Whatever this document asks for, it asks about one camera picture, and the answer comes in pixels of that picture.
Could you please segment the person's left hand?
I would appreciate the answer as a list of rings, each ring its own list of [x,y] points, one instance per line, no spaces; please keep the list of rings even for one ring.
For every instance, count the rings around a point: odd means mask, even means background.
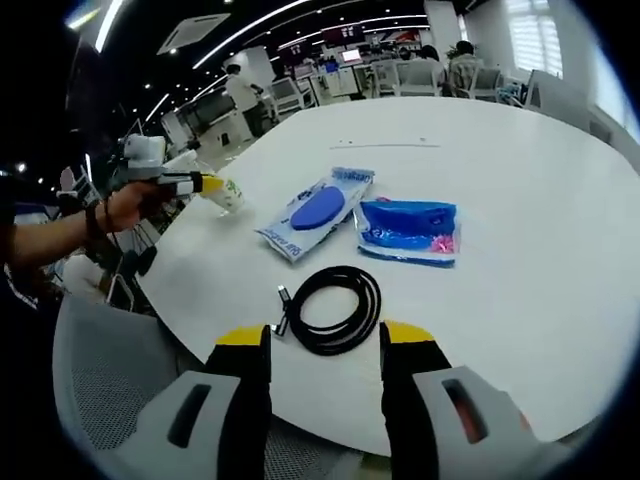
[[[96,208],[96,220],[105,233],[128,230],[153,215],[169,198],[169,191],[158,185],[133,182],[112,193]]]

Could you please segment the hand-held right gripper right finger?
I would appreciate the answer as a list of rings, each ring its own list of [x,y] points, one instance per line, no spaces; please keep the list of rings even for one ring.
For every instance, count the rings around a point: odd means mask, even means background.
[[[507,392],[452,366],[428,331],[385,320],[380,348],[393,478],[544,479],[569,459],[568,446],[536,437]]]

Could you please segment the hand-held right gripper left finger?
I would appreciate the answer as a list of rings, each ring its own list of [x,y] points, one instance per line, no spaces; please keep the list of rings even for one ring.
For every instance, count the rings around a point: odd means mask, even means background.
[[[271,329],[219,337],[201,372],[186,371],[139,414],[117,450],[131,479],[261,479],[272,407]]]

